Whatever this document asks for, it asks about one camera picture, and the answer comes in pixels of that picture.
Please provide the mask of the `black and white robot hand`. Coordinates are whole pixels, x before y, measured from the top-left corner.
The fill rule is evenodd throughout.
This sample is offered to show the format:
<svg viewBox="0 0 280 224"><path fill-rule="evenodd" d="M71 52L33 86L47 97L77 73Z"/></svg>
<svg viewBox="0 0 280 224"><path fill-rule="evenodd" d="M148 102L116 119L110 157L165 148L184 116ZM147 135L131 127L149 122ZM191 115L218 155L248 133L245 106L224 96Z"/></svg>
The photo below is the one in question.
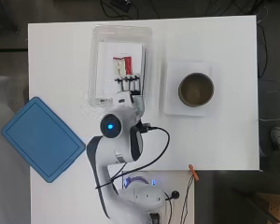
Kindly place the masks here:
<svg viewBox="0 0 280 224"><path fill-rule="evenodd" d="M114 81L119 85L119 91L112 97L113 105L124 105L131 108L136 117L140 119L145 112L140 76L117 77Z"/></svg>

